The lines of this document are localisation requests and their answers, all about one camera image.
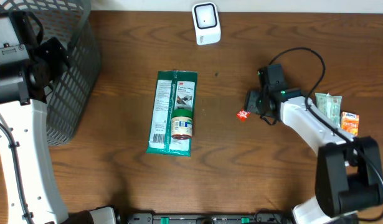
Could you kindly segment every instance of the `3m package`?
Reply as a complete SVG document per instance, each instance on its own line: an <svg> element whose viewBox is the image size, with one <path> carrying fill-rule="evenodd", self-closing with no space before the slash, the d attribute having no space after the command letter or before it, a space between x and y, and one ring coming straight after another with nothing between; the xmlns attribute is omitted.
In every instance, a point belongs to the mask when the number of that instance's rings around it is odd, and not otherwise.
<svg viewBox="0 0 383 224"><path fill-rule="evenodd" d="M191 139L177 140L171 137L171 118L176 109L194 112L196 87L197 72L158 72L147 153L190 156Z"/></svg>

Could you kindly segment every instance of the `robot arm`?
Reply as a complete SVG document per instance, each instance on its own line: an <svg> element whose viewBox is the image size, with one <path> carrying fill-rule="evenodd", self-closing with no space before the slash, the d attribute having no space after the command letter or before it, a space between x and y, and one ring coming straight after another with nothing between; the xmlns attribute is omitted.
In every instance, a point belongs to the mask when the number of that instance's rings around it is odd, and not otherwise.
<svg viewBox="0 0 383 224"><path fill-rule="evenodd" d="M28 17L40 25L37 36ZM43 27L32 13L0 14L0 156L8 223L113 224L111 207L69 218L59 194L47 145L44 88L70 67L70 57L56 38L43 44L42 39Z"/></svg>
<svg viewBox="0 0 383 224"><path fill-rule="evenodd" d="M281 65L269 65L258 74L262 90L249 91L245 110L259 114L270 125L282 121L318 156L316 196L293 209L294 221L297 224L328 223L383 204L381 157L375 140L355 138L338 130L311 99L306 100L301 90L288 89ZM358 167L356 174L346 173L345 167L349 165Z"/></svg>

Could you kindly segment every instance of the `white wall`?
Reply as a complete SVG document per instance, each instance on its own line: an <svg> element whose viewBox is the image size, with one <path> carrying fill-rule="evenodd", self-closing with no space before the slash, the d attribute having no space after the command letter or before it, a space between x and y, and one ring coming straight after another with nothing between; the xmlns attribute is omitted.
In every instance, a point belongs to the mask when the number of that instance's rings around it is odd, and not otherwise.
<svg viewBox="0 0 383 224"><path fill-rule="evenodd" d="M94 10L190 11L204 0L91 0ZM383 0L213 0L222 12L383 13Z"/></svg>

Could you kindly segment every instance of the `gray wire basket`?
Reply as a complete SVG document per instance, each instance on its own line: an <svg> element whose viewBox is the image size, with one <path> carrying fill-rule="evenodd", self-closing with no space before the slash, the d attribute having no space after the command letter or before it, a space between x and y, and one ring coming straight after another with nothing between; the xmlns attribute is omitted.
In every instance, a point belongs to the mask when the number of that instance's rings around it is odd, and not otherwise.
<svg viewBox="0 0 383 224"><path fill-rule="evenodd" d="M73 58L73 66L46 87L47 142L67 144L75 135L101 70L101 55L90 28L89 0L0 0L0 13L32 11L44 27L44 41L56 37ZM31 22L37 33L39 26Z"/></svg>

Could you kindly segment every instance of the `orange snack box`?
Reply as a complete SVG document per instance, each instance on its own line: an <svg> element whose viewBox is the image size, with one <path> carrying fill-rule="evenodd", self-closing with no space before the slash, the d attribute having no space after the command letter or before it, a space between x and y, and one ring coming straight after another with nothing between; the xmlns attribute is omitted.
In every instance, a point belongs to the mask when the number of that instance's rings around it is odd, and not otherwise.
<svg viewBox="0 0 383 224"><path fill-rule="evenodd" d="M342 112L341 128L355 136L359 131L359 115Z"/></svg>

